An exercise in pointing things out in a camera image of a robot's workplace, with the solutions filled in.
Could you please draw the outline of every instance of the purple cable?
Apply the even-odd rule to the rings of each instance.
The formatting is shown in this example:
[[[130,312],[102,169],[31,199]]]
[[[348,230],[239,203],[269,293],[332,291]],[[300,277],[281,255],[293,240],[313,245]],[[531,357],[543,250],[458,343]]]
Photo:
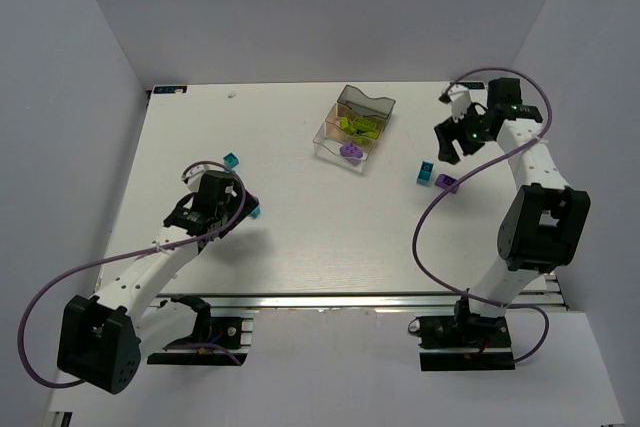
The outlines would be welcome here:
[[[147,249],[141,249],[141,250],[136,250],[134,252],[128,252],[126,254],[114,255],[113,257],[107,257],[107,258],[102,259],[102,260],[88,262],[86,264],[79,265],[78,267],[74,267],[73,269],[67,270],[66,272],[64,272],[64,273],[58,275],[57,277],[55,277],[54,279],[50,280],[44,287],[42,287],[36,293],[36,295],[33,296],[33,299],[31,299],[29,301],[29,303],[27,304],[26,309],[24,310],[24,313],[22,314],[22,318],[20,319],[20,324],[18,326],[18,355],[20,356],[20,362],[22,362],[22,366],[24,367],[24,370],[27,371],[27,374],[29,374],[29,376],[33,380],[35,380],[40,385],[43,385],[44,387],[49,387],[50,389],[66,389],[66,388],[69,388],[69,387],[76,387],[77,385],[80,385],[80,384],[84,383],[83,380],[76,380],[76,381],[67,382],[67,383],[51,382],[50,380],[47,380],[47,379],[41,377],[35,371],[35,369],[31,365],[31,363],[29,362],[29,359],[27,358],[27,352],[26,352],[26,349],[25,349],[25,341],[24,341],[24,333],[25,333],[25,330],[26,330],[26,327],[27,327],[27,321],[29,320],[29,316],[31,315],[31,312],[33,311],[33,308],[36,306],[38,301],[54,285],[56,285],[59,282],[63,281],[67,277],[70,277],[70,276],[72,276],[74,274],[77,274],[78,272],[83,272],[85,270],[91,269],[93,267],[98,267],[100,265],[110,264],[112,262],[117,262],[119,260],[130,259],[132,257],[140,257],[140,256],[144,256],[144,255],[149,255],[149,254],[155,254],[156,252],[159,251],[160,248],[162,248],[162,249],[175,249],[176,247],[182,247],[183,245],[192,244],[194,242],[199,242],[201,240],[210,239],[210,238],[215,237],[216,235],[218,235],[221,231],[226,229],[228,226],[233,225],[233,223],[236,221],[236,219],[238,218],[238,216],[242,212],[242,209],[244,208],[244,203],[245,203],[245,201],[247,199],[247,191],[246,191],[246,189],[244,187],[244,184],[242,183],[242,179],[240,179],[238,174],[236,174],[235,172],[229,171],[227,169],[227,167],[224,166],[223,164],[219,164],[218,162],[212,162],[212,161],[209,161],[209,160],[202,160],[200,162],[195,162],[195,163],[191,164],[189,167],[187,167],[185,169],[185,171],[183,172],[182,175],[184,176],[189,170],[191,170],[192,168],[194,168],[194,167],[196,167],[198,165],[214,165],[216,167],[219,167],[219,168],[229,172],[238,181],[238,183],[240,184],[240,189],[241,189],[240,206],[238,207],[238,210],[235,211],[235,213],[231,216],[231,218],[227,221],[227,223],[225,223],[221,227],[218,227],[217,229],[215,229],[215,230],[213,230],[211,232],[208,232],[206,234],[199,235],[197,237],[192,237],[190,239],[180,240],[180,241],[177,241],[177,242],[170,242],[170,243],[163,244],[163,245],[160,245],[160,246],[154,246],[154,247],[149,247]]]
[[[547,315],[547,313],[544,310],[542,310],[540,307],[535,305],[535,304],[518,304],[518,305],[508,306],[508,305],[503,304],[501,302],[497,302],[497,301],[491,300],[491,299],[484,299],[482,297],[478,297],[477,295],[470,294],[469,292],[467,292],[465,290],[458,289],[457,287],[454,287],[453,285],[448,284],[444,280],[439,279],[434,274],[429,272],[429,270],[424,266],[424,264],[420,260],[420,257],[418,256],[418,237],[420,236],[420,230],[422,229],[422,226],[424,225],[424,222],[427,219],[427,216],[433,211],[433,209],[436,207],[436,205],[438,205],[438,203],[442,199],[444,199],[447,195],[449,195],[449,193],[451,193],[451,191],[453,189],[457,188],[459,185],[462,185],[463,182],[469,180],[474,175],[479,174],[480,172],[488,169],[489,167],[492,167],[492,166],[496,165],[497,163],[502,162],[503,160],[507,160],[507,159],[513,157],[514,155],[533,147],[535,144],[537,144],[542,139],[542,137],[549,131],[549,128],[551,127],[551,122],[552,122],[552,119],[553,119],[553,110],[551,108],[551,102],[549,101],[549,98],[547,97],[547,94],[544,92],[544,90],[542,90],[542,87],[540,87],[540,85],[538,85],[538,83],[535,80],[533,80],[528,75],[526,75],[526,74],[524,74],[522,72],[519,72],[519,71],[517,71],[515,69],[509,69],[509,68],[506,68],[506,67],[481,67],[481,68],[478,68],[478,69],[470,70],[469,72],[465,72],[460,77],[458,77],[456,80],[451,82],[451,84],[449,84],[449,87],[447,87],[445,89],[444,93],[445,94],[448,93],[449,90],[454,85],[456,85],[458,82],[460,82],[464,78],[466,78],[466,77],[468,77],[470,75],[473,75],[473,74],[477,74],[479,72],[486,72],[486,71],[507,72],[507,73],[514,74],[514,75],[517,75],[519,77],[522,77],[527,82],[529,82],[538,91],[538,93],[540,94],[540,97],[542,97],[544,105],[545,105],[545,107],[547,109],[547,120],[544,123],[544,125],[542,126],[542,129],[536,135],[536,137],[534,137],[533,139],[529,140],[525,144],[522,144],[520,147],[516,147],[511,152],[507,152],[507,153],[505,153],[505,154],[503,154],[503,155],[501,155],[499,157],[496,157],[493,160],[490,160],[489,162],[487,162],[485,164],[482,164],[479,167],[476,167],[475,169],[471,170],[470,172],[467,172],[465,175],[460,177],[460,179],[458,179],[456,182],[454,182],[453,184],[449,185],[446,189],[444,189],[442,192],[440,192],[436,196],[436,198],[433,199],[433,201],[427,206],[425,211],[420,216],[420,220],[418,220],[418,224],[416,225],[416,228],[413,231],[413,238],[412,238],[412,241],[411,241],[411,251],[413,253],[413,259],[415,260],[416,264],[418,265],[418,268],[427,277],[429,277],[431,280],[433,280],[435,283],[441,285],[445,289],[450,290],[451,292],[453,292],[455,294],[458,294],[461,297],[464,297],[464,298],[467,298],[467,299],[476,300],[478,302],[482,302],[482,303],[488,304],[488,305],[493,305],[495,307],[507,307],[507,308],[511,308],[511,309],[533,309],[533,310],[535,310],[537,312],[540,312],[540,314],[542,314],[542,317],[544,318],[544,324],[545,324],[544,325],[543,334],[540,337],[540,340],[538,341],[538,343],[529,352],[527,352],[523,356],[518,357],[517,359],[514,360],[514,362],[521,362],[521,361],[523,361],[525,359],[528,359],[533,354],[535,354],[540,349],[540,347],[542,347],[542,344],[547,339],[547,335],[549,333],[549,316]]]
[[[238,366],[242,366],[242,362],[240,362],[240,360],[238,360],[238,358],[235,355],[233,355],[231,352],[229,352],[229,350],[227,350],[226,348],[224,348],[224,347],[222,347],[221,345],[218,345],[218,344],[206,344],[206,343],[201,343],[201,344],[183,344],[183,345],[172,345],[172,344],[169,344],[164,348],[164,350],[195,350],[195,349],[219,350],[220,352],[225,354],[227,357],[229,357],[233,361],[234,364],[236,364]]]

